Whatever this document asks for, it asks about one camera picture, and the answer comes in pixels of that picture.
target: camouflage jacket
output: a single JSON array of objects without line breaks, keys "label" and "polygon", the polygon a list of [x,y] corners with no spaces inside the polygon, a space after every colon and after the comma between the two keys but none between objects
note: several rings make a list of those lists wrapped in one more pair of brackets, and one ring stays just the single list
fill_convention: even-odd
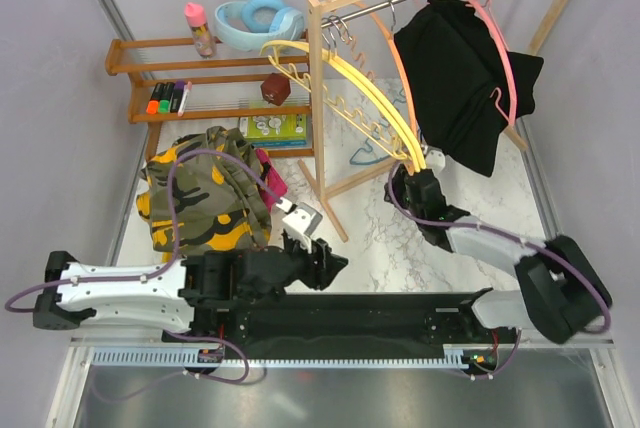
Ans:
[{"label": "camouflage jacket", "polygon": [[[154,156],[141,172],[149,191],[137,197],[136,205],[149,224],[156,251],[171,252],[175,242],[167,205],[169,170],[178,156],[197,148],[224,151],[244,161],[256,173],[262,171],[253,147],[236,128],[225,130],[214,126],[206,133],[180,138],[167,151]],[[269,212],[255,181],[238,165],[219,157],[199,155],[178,166],[173,183],[181,253],[267,245],[271,234]]]}]

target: orange hanger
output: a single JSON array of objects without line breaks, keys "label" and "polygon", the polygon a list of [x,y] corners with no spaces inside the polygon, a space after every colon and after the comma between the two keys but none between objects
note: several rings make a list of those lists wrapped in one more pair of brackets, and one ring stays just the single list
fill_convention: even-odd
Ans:
[{"label": "orange hanger", "polygon": [[[367,5],[360,3],[359,1],[353,3],[358,8],[367,8]],[[413,97],[411,96],[411,88],[409,88],[409,79],[407,78],[407,73],[404,71],[404,65],[402,64],[402,58],[400,58],[400,53],[398,53],[398,49],[396,48],[396,44],[393,41],[393,33],[387,29],[387,27],[382,23],[382,20],[375,13],[369,13],[369,16],[373,18],[376,25],[382,32],[384,39],[387,40],[387,44],[389,45],[389,49],[391,50],[391,57],[393,58],[394,63],[396,64],[396,68],[398,69],[398,73],[400,74],[400,80],[402,81],[402,87],[404,88],[405,95],[407,97],[407,106],[409,108],[409,126],[411,127],[411,131],[418,138],[418,122],[416,120],[416,112],[413,107]]]}]

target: wooden rack base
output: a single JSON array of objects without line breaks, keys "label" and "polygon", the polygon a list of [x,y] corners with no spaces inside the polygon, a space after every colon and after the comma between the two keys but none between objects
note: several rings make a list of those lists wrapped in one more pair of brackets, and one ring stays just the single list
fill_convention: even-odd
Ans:
[{"label": "wooden rack base", "polygon": [[331,208],[329,199],[333,198],[334,196],[338,196],[345,191],[349,191],[351,188],[361,185],[365,181],[372,180],[380,175],[388,173],[395,161],[396,160],[393,158],[387,158],[380,163],[376,163],[375,165],[366,168],[356,173],[355,175],[351,175],[331,186],[327,186],[324,194],[321,194],[318,183],[309,171],[309,168],[307,168],[305,162],[302,160],[298,160],[298,166],[300,167],[300,170],[302,171],[304,177],[309,182],[311,189],[318,197],[322,208],[324,209],[325,213],[329,217],[329,220],[338,232],[338,236],[340,236],[340,239],[346,243],[347,241],[349,241],[349,236],[347,235],[347,232],[342,226],[342,223],[340,223],[340,220],[333,211],[333,208]]}]

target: book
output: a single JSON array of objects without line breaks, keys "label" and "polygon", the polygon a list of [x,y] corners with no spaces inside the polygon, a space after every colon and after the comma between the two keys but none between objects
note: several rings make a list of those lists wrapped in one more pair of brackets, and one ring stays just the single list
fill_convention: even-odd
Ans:
[{"label": "book", "polygon": [[306,146],[307,140],[252,141],[251,144],[255,148],[292,148],[292,147]]},{"label": "book", "polygon": [[242,136],[255,146],[263,143],[291,143],[270,146],[301,146],[307,142],[307,115],[273,115],[243,117],[238,121]]}]

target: green marker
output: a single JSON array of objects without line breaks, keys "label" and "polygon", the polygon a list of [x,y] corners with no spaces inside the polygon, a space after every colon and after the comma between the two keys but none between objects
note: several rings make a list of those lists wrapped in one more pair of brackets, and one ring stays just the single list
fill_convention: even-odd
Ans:
[{"label": "green marker", "polygon": [[169,82],[164,85],[162,90],[162,97],[160,97],[160,104],[158,105],[158,113],[169,113],[169,104],[171,104],[171,96],[173,95],[174,83]]}]

